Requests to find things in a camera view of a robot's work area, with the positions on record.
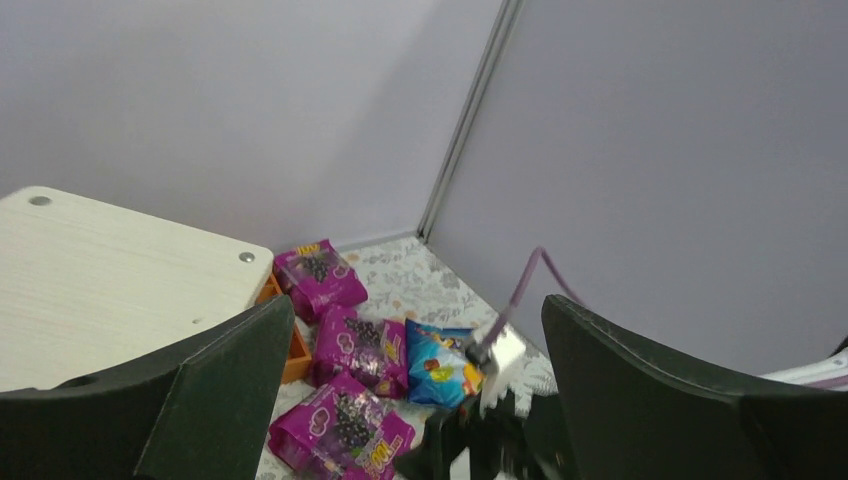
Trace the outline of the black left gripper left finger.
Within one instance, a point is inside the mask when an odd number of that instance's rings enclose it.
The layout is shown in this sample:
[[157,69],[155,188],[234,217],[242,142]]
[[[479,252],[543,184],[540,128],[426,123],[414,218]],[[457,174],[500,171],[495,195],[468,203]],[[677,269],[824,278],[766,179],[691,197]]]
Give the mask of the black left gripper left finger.
[[251,479],[295,328],[276,296],[49,390],[1,396],[5,479]]

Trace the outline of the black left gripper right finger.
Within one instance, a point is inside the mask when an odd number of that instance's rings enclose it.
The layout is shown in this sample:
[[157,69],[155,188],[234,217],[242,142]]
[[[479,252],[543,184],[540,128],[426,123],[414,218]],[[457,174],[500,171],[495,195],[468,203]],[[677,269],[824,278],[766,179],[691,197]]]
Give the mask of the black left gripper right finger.
[[574,301],[541,319],[583,479],[843,479],[847,396],[687,355]]

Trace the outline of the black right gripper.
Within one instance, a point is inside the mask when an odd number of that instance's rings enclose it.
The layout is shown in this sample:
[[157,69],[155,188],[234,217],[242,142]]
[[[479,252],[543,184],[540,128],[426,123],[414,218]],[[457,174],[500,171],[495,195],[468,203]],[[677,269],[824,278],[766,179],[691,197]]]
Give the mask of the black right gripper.
[[421,442],[396,456],[394,469],[410,480],[447,480],[453,462],[468,452],[473,479],[493,479],[501,473],[517,479],[562,479],[563,427],[554,394],[532,395],[525,416],[516,413],[511,390],[485,416],[476,395],[451,411],[433,413]]

